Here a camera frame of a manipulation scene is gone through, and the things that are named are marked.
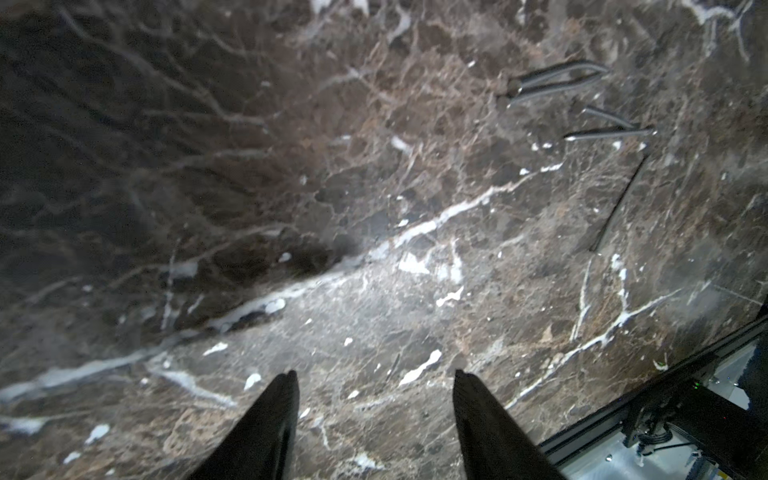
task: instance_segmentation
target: marble floor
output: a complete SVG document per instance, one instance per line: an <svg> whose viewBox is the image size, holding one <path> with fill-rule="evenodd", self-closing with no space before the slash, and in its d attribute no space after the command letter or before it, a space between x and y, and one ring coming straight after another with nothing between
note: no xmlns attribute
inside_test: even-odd
<svg viewBox="0 0 768 480"><path fill-rule="evenodd" d="M0 22L0 477L183 478L295 369L295 478L462 478L456 368L540 442L768 293L768 3ZM611 72L509 104L574 60ZM588 104L657 133L564 141Z"/></svg>

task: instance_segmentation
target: brown marble surface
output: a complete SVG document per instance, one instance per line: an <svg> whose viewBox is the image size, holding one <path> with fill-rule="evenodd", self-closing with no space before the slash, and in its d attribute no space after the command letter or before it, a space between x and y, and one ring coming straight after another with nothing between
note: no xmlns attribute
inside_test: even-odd
<svg viewBox="0 0 768 480"><path fill-rule="evenodd" d="M288 369L296 478L461 478L455 368L539 442L766 295L764 2L0 7L3 478L181 478Z"/></svg>

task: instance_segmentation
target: black cable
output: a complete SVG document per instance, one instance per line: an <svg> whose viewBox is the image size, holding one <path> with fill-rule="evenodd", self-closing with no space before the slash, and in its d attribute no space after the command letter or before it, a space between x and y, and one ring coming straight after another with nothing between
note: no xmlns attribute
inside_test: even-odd
<svg viewBox="0 0 768 480"><path fill-rule="evenodd" d="M676 445L667 445L667 446L664 446L664 447L659 447L658 449L654 449L652 452L644 453L643 457L647 457L647 456L649 456L649 455L651 455L651 454L653 454L655 452L658 452L659 450L675 449L677 447L687 447L689 445L696 445L696 444L693 443L693 442L688 442L688 443L678 443Z"/></svg>

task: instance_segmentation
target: metal frame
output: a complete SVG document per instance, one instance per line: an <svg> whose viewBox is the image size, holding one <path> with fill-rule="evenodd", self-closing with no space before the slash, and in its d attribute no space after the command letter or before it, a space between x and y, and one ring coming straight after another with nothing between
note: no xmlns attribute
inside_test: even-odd
<svg viewBox="0 0 768 480"><path fill-rule="evenodd" d="M673 384L713 368L768 329L768 316L760 311L758 319L736 332L693 354L645 385L614 400L573 426L553 435L539 444L552 465L559 466L588 449L594 443L615 432L627 420L637 420L649 402L659 398Z"/></svg>

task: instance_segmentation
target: gray cable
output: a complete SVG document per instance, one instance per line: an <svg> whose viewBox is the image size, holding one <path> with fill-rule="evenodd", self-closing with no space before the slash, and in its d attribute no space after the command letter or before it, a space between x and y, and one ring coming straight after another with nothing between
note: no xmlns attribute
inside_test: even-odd
<svg viewBox="0 0 768 480"><path fill-rule="evenodd" d="M569 81L565 83L545 85L544 87L535 88L530 91L524 91L510 98L509 105L518 104L522 101L527 101L527 100L531 100L532 98L558 93L560 91L571 90L573 88L586 87L587 85L593 84L596 81L600 80L601 78L603 78L603 74L596 73L578 81Z"/></svg>
<svg viewBox="0 0 768 480"><path fill-rule="evenodd" d="M590 114L594 115L595 117L604 118L605 120L612 121L616 125L620 125L624 128L629 128L631 130L637 130L637 125L624 120L622 117L619 117L616 114L612 114L610 111L605 111L601 108L592 107L591 105L587 105L584 107L584 110L581 111L581 113L584 114Z"/></svg>
<svg viewBox="0 0 768 480"><path fill-rule="evenodd" d="M655 128L633 128L632 130L584 131L565 135L565 141L599 140L601 138L635 137L656 134Z"/></svg>
<svg viewBox="0 0 768 480"><path fill-rule="evenodd" d="M599 63L594 63L593 61L572 61L571 63L558 65L541 73L530 74L521 78L520 89L518 91L522 91L524 88L529 88L533 85L540 84L545 80L549 80L550 78L557 77L558 75L568 73L569 71L579 69L597 71L602 74L606 74L611 71L610 68L606 67L605 65L600 65Z"/></svg>

